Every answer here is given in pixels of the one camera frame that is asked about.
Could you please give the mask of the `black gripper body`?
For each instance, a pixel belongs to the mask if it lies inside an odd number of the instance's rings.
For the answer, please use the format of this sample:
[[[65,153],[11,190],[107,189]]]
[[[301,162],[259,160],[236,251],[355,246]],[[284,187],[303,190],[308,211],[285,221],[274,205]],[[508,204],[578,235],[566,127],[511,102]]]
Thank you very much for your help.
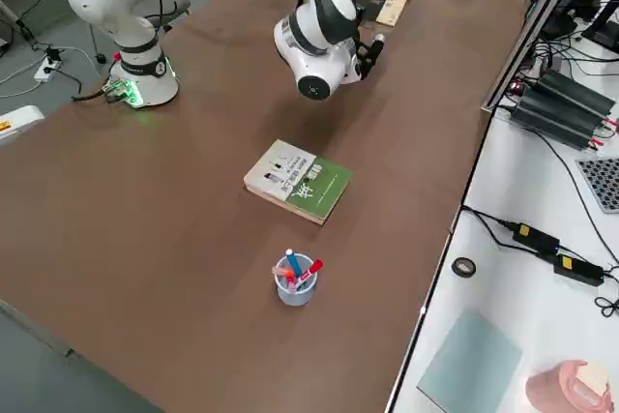
[[[356,5],[356,43],[357,45],[368,44],[372,34],[372,22],[369,18],[368,6],[364,2],[357,2]]]

